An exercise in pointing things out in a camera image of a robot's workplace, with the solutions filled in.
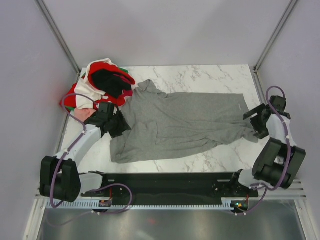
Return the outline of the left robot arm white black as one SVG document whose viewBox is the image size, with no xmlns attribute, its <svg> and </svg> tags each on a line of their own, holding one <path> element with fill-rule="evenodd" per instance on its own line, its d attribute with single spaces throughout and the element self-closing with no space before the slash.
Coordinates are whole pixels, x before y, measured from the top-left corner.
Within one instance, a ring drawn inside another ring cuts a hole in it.
<svg viewBox="0 0 320 240">
<path fill-rule="evenodd" d="M 41 161 L 39 193 L 50 199 L 53 208 L 72 203 L 83 193 L 94 192 L 99 197 L 109 193 L 110 185 L 101 173 L 79 173 L 78 166 L 105 134 L 117 138 L 131 129 L 119 107 L 110 102 L 101 103 L 82 126 L 83 130 L 65 150 Z"/>
</svg>

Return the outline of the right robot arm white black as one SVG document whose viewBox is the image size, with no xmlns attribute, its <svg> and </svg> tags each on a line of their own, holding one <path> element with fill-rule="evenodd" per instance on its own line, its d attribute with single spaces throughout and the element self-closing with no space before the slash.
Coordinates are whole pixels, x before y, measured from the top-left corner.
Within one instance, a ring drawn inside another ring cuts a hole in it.
<svg viewBox="0 0 320 240">
<path fill-rule="evenodd" d="M 271 96 L 268 104 L 261 104 L 243 115 L 250 120 L 254 136 L 268 142 L 257 157 L 251 170 L 239 170 L 238 177 L 229 184 L 235 197 L 242 196 L 247 188 L 288 189 L 305 157 L 306 151 L 299 148 L 290 131 L 291 116 L 285 112 L 287 100 L 283 96 Z"/>
</svg>

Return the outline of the grey t shirt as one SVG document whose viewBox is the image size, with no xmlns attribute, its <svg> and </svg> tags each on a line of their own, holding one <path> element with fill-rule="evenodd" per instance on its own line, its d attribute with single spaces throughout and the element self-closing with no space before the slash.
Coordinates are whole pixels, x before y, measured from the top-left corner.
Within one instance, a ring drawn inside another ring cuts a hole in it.
<svg viewBox="0 0 320 240">
<path fill-rule="evenodd" d="M 165 93 L 146 80 L 122 106 L 130 130 L 111 140 L 111 160 L 172 160 L 240 139 L 257 143 L 254 128 L 244 119 L 248 110 L 242 94 Z"/>
</svg>

